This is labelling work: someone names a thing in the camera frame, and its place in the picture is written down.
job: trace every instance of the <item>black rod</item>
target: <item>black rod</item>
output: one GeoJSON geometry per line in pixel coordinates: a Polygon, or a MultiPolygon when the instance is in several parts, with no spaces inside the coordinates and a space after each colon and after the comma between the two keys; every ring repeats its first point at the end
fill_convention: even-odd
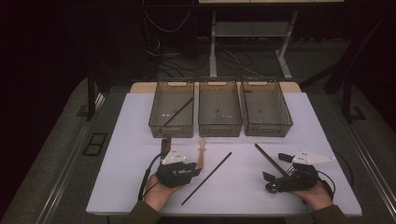
{"type": "Polygon", "coordinates": [[[194,194],[195,191],[197,191],[198,188],[200,188],[200,187],[206,182],[206,180],[207,180],[210,176],[212,176],[213,173],[215,173],[217,169],[219,169],[219,167],[231,156],[231,154],[232,154],[232,152],[228,153],[228,155],[219,163],[219,165],[216,166],[216,168],[205,178],[204,181],[202,181],[202,183],[201,183],[200,185],[198,185],[198,187],[189,195],[189,197],[187,197],[186,200],[184,200],[184,202],[183,202],[181,205],[183,205],[184,203],[187,202],[187,200],[192,196],[192,194],[194,194]]]}
{"type": "Polygon", "coordinates": [[[168,124],[170,121],[172,121],[172,119],[174,119],[174,118],[178,115],[178,113],[180,113],[180,112],[184,109],[184,107],[186,107],[192,100],[193,100],[193,98],[190,98],[190,100],[189,100],[186,104],[184,104],[184,105],[172,116],[172,118],[170,118],[168,121],[166,121],[165,124],[164,124],[163,126],[166,126],[166,124],[168,124]]]}
{"type": "Polygon", "coordinates": [[[275,166],[275,168],[276,168],[283,176],[289,176],[289,174],[286,173],[286,171],[284,171],[284,170],[282,169],[282,167],[280,167],[280,166],[276,163],[276,161],[274,161],[264,150],[262,150],[262,148],[259,147],[259,145],[257,145],[257,143],[254,144],[254,146],[260,151],[260,153],[261,153],[262,155],[264,155],[265,158],[267,158],[267,160],[268,160],[269,162],[271,162],[271,163],[275,166]]]}

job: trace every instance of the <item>storage bin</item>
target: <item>storage bin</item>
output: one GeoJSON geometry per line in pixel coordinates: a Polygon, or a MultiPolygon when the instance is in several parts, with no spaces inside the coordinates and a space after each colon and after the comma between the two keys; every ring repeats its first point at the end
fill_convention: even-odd
{"type": "Polygon", "coordinates": [[[154,138],[193,137],[194,78],[159,78],[148,126],[154,138]]]}
{"type": "Polygon", "coordinates": [[[245,135],[285,137],[293,125],[276,77],[242,77],[245,135]]]}
{"type": "Polygon", "coordinates": [[[238,137],[242,112],[234,77],[199,79],[199,134],[206,137],[238,137]]]}

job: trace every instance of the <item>hand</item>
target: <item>hand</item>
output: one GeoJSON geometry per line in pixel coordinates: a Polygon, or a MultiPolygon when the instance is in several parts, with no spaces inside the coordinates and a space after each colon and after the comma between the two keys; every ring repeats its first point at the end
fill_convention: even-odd
{"type": "Polygon", "coordinates": [[[314,211],[333,205],[332,198],[320,180],[312,189],[292,191],[290,193],[303,199],[314,211]]]}
{"type": "Polygon", "coordinates": [[[183,188],[183,186],[169,189],[159,182],[156,175],[151,175],[146,184],[146,190],[148,190],[148,192],[146,193],[143,202],[148,204],[155,211],[159,212],[165,207],[172,194],[181,188],[183,188]]]}

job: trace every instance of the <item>table surface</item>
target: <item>table surface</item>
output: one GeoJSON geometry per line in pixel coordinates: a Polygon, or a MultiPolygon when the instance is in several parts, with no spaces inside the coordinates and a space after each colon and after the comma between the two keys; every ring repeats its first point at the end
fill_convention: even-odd
{"type": "MultiPolygon", "coordinates": [[[[205,169],[189,185],[178,191],[162,210],[164,216],[239,216],[285,217],[306,214],[308,206],[289,193],[272,194],[262,172],[281,177],[279,171],[254,147],[257,143],[279,165],[287,170],[290,163],[279,161],[278,153],[295,155],[301,148],[333,157],[334,154],[305,93],[292,82],[281,82],[293,126],[285,138],[245,136],[207,138],[205,169]],[[190,197],[181,203],[232,152],[220,168],[190,197]]],[[[100,216],[125,215],[137,201],[137,194],[146,169],[161,151],[160,138],[153,138],[149,114],[155,83],[135,83],[125,97],[119,119],[112,134],[92,196],[86,211],[100,216]]],[[[198,111],[195,93],[195,115],[198,111]]],[[[194,117],[193,138],[173,138],[172,147],[186,156],[185,162],[197,162],[198,118],[194,117]]],[[[159,161],[154,163],[155,173],[159,161]]],[[[361,207],[348,185],[337,161],[315,165],[329,175],[336,185],[334,203],[348,216],[361,216],[361,207]]]]}

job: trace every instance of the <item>black cable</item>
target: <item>black cable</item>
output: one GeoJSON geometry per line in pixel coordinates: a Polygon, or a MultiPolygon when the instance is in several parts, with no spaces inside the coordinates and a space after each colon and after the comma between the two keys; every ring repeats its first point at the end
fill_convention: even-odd
{"type": "Polygon", "coordinates": [[[193,72],[193,71],[197,71],[197,70],[200,70],[200,69],[204,68],[205,65],[206,65],[206,63],[207,63],[207,61],[208,61],[208,59],[209,59],[209,55],[207,55],[207,57],[205,57],[204,63],[203,63],[202,65],[200,65],[199,67],[197,67],[197,68],[184,68],[184,67],[181,67],[180,65],[178,65],[177,63],[172,63],[172,62],[170,62],[170,60],[167,60],[167,61],[165,61],[165,62],[171,63],[171,64],[173,64],[174,66],[177,66],[180,70],[193,72]]]}
{"type": "Polygon", "coordinates": [[[183,26],[184,22],[185,22],[185,21],[187,20],[187,18],[190,16],[191,11],[189,11],[189,13],[188,13],[187,16],[184,18],[184,20],[181,22],[181,24],[180,24],[176,29],[173,29],[173,30],[165,30],[165,29],[163,29],[162,27],[160,27],[159,25],[157,25],[156,22],[154,22],[154,21],[152,20],[152,18],[149,16],[149,14],[147,13],[147,11],[145,11],[145,14],[146,14],[146,18],[151,22],[152,25],[154,25],[155,27],[157,27],[157,29],[159,29],[159,30],[161,30],[161,31],[163,31],[163,32],[166,32],[166,33],[173,33],[173,32],[178,31],[178,30],[183,26]]]}
{"type": "Polygon", "coordinates": [[[227,53],[227,55],[230,55],[231,57],[231,59],[227,59],[227,58],[225,58],[225,57],[223,57],[223,56],[221,56],[220,54],[217,54],[217,56],[220,56],[220,57],[222,57],[222,58],[224,58],[224,60],[225,61],[227,61],[227,62],[230,62],[230,63],[235,63],[235,64],[238,64],[238,65],[240,65],[240,66],[242,66],[242,67],[248,67],[248,66],[251,66],[252,64],[253,64],[253,60],[250,58],[250,56],[248,56],[245,52],[243,52],[243,53],[241,53],[242,55],[244,55],[248,60],[249,60],[249,62],[248,63],[242,63],[242,60],[240,60],[240,59],[235,59],[234,57],[236,57],[233,53],[231,53],[230,51],[228,51],[227,49],[219,49],[219,50],[223,50],[224,52],[226,52],[227,53]]]}
{"type": "Polygon", "coordinates": [[[171,65],[164,64],[164,63],[160,63],[158,65],[162,65],[162,66],[165,66],[165,67],[168,67],[168,68],[172,68],[173,70],[177,71],[182,77],[184,77],[184,75],[177,68],[175,68],[175,67],[173,67],[171,65]]]}
{"type": "Polygon", "coordinates": [[[183,68],[183,67],[181,67],[180,65],[178,65],[178,64],[176,64],[176,63],[171,63],[171,64],[173,64],[174,66],[176,66],[177,69],[180,69],[180,70],[183,70],[183,71],[188,71],[188,72],[194,73],[195,77],[198,77],[198,74],[195,72],[195,70],[188,69],[188,68],[183,68]]]}
{"type": "Polygon", "coordinates": [[[334,195],[335,194],[335,183],[334,183],[334,181],[332,181],[332,186],[333,186],[332,195],[334,195]]]}
{"type": "Polygon", "coordinates": [[[227,50],[232,50],[234,52],[236,51],[262,51],[261,48],[264,47],[269,47],[269,46],[276,46],[276,44],[278,43],[278,41],[272,41],[270,43],[263,43],[260,45],[254,45],[254,46],[249,46],[249,47],[241,47],[240,45],[235,45],[233,43],[229,43],[227,45],[224,45],[223,42],[220,43],[220,48],[222,49],[227,49],[227,50]]]}
{"type": "Polygon", "coordinates": [[[238,67],[231,67],[229,65],[227,65],[223,60],[227,60],[225,59],[223,56],[221,56],[220,54],[216,53],[216,59],[219,61],[219,63],[221,63],[224,67],[235,70],[235,71],[240,71],[243,70],[244,68],[241,66],[240,63],[237,63],[235,61],[232,61],[232,63],[238,64],[238,67]]]}
{"type": "Polygon", "coordinates": [[[152,188],[154,188],[156,185],[158,185],[158,183],[160,183],[160,181],[157,181],[157,183],[155,183],[153,186],[149,187],[149,189],[146,190],[146,192],[142,195],[142,197],[145,197],[145,195],[146,195],[152,188]]]}
{"type": "Polygon", "coordinates": [[[168,75],[169,77],[174,77],[174,76],[172,76],[172,74],[168,73],[168,72],[167,72],[166,70],[164,70],[164,69],[161,69],[160,67],[157,67],[157,69],[160,70],[160,71],[162,71],[162,72],[164,72],[164,73],[166,73],[166,75],[168,75]]]}
{"type": "Polygon", "coordinates": [[[334,151],[334,153],[344,162],[344,164],[346,165],[348,171],[349,171],[349,175],[350,175],[350,183],[349,185],[351,187],[353,187],[355,185],[355,176],[353,175],[353,171],[352,171],[352,167],[349,165],[349,163],[347,162],[347,160],[341,156],[340,153],[334,151]]]}
{"type": "MultiPolygon", "coordinates": [[[[197,50],[197,55],[203,54],[203,53],[209,53],[209,48],[201,48],[197,50]]],[[[163,53],[163,59],[164,60],[176,60],[176,59],[185,59],[185,58],[190,58],[191,56],[189,54],[186,54],[184,52],[176,53],[175,55],[170,55],[163,53]]]]}
{"type": "Polygon", "coordinates": [[[142,201],[142,200],[143,200],[143,191],[145,190],[146,183],[148,182],[149,173],[151,172],[151,167],[152,167],[152,165],[154,164],[154,162],[155,162],[158,158],[161,157],[161,155],[162,155],[162,153],[160,153],[160,154],[158,154],[157,156],[155,156],[154,159],[152,160],[152,162],[149,164],[149,167],[148,167],[148,169],[147,169],[146,172],[145,172],[145,176],[143,177],[142,184],[140,185],[139,194],[137,195],[137,200],[138,200],[138,201],[142,201]]]}

